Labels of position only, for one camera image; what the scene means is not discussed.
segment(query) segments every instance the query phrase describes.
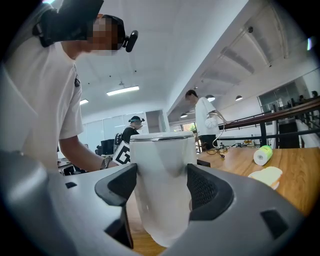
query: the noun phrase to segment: black shirt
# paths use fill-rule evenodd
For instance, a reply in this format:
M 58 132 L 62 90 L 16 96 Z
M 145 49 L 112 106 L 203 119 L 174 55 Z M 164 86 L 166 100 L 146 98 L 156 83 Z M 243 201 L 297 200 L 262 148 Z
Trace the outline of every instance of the black shirt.
M 139 132 L 131 126 L 124 129 L 122 133 L 122 140 L 129 144 L 131 135 L 137 135 Z

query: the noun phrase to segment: yellow sponge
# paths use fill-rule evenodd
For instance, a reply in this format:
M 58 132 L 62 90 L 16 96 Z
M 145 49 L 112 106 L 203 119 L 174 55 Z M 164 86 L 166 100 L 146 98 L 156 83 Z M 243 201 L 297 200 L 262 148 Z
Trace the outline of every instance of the yellow sponge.
M 270 166 L 263 170 L 251 173 L 249 177 L 263 182 L 264 184 L 274 189 L 275 186 L 277 186 L 277 183 L 279 182 L 282 174 L 282 170 L 277 167 Z

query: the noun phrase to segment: bracelet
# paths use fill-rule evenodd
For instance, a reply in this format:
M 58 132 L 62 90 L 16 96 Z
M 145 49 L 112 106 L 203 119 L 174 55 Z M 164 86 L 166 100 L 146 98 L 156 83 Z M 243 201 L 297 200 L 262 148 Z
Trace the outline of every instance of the bracelet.
M 100 170 L 104 170 L 108 168 L 109 163 L 112 161 L 111 156 L 107 156 L 103 159 Z

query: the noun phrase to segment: white mug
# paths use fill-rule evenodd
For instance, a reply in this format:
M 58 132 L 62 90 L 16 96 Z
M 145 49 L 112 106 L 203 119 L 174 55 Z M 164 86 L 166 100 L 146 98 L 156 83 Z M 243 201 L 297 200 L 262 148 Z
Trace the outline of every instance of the white mug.
M 137 164 L 134 193 L 142 225 L 155 242 L 169 247 L 188 227 L 187 164 L 197 163 L 193 133 L 133 135 L 130 161 Z

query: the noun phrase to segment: wooden table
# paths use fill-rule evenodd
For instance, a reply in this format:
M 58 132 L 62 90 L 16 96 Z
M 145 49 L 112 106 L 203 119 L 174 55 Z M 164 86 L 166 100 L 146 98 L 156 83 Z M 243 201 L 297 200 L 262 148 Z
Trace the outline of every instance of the wooden table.
M 254 162 L 256 148 L 230 148 L 223 159 L 218 154 L 209 155 L 203 152 L 198 159 L 209 162 L 212 168 L 248 176 L 266 167 L 281 169 L 283 175 L 276 191 L 308 215 L 320 192 L 320 149 L 286 148 L 274 149 L 271 159 L 259 166 Z
M 199 160 L 209 162 L 212 168 L 248 176 L 266 167 L 274 166 L 283 171 L 277 192 L 289 200 L 305 216 L 311 211 L 320 191 L 320 149 L 275 149 L 265 166 L 253 161 L 256 148 L 230 148 L 223 159 L 218 154 L 203 152 Z M 134 251 L 145 256 L 155 256 L 166 248 L 158 245 L 144 230 L 136 205 L 134 193 L 127 202 L 127 215 L 133 238 Z

